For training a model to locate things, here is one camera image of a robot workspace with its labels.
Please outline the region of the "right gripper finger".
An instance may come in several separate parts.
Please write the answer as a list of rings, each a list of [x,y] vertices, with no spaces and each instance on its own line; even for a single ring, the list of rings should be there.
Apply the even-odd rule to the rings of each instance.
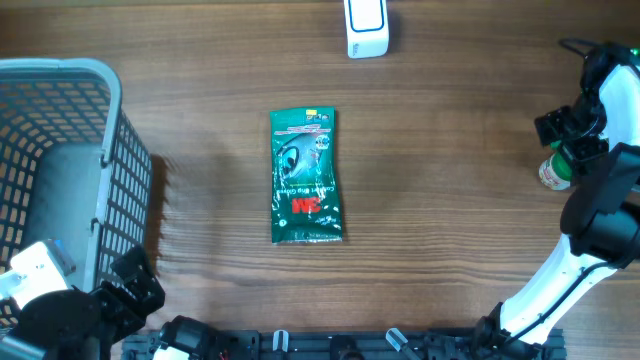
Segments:
[[[575,120],[569,106],[562,106],[534,120],[542,146],[565,140],[575,133]]]
[[[573,176],[586,176],[599,164],[601,158],[609,152],[607,139],[588,136],[576,140],[562,141],[558,152],[568,164]]]

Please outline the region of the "green lid jar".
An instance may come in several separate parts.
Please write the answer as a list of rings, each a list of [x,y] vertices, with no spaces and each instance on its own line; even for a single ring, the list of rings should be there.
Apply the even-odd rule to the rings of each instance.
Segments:
[[[553,154],[538,169],[541,183],[553,191],[563,191],[572,185],[573,171],[560,154],[560,145],[560,141],[550,144]]]

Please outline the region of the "green 3M gloves packet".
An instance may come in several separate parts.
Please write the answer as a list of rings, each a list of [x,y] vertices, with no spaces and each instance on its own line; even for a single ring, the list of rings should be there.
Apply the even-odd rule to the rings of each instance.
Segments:
[[[272,242],[340,242],[343,224],[334,164],[335,109],[273,111],[270,125]]]

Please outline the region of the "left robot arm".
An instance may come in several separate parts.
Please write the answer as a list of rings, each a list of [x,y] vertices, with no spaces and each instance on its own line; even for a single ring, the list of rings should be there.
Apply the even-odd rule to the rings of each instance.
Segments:
[[[143,247],[131,248],[110,269],[121,287],[103,281],[89,293],[57,290],[27,303],[18,324],[1,339],[1,357],[110,358],[112,346],[142,329],[165,302]]]

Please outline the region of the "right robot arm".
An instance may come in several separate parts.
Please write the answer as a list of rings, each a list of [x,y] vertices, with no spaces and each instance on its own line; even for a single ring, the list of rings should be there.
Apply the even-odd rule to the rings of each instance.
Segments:
[[[514,296],[481,318],[465,345],[471,359],[549,359],[555,324],[593,286],[639,258],[639,51],[564,38],[583,60],[575,103],[535,119],[553,155],[545,183],[574,189],[551,255]]]

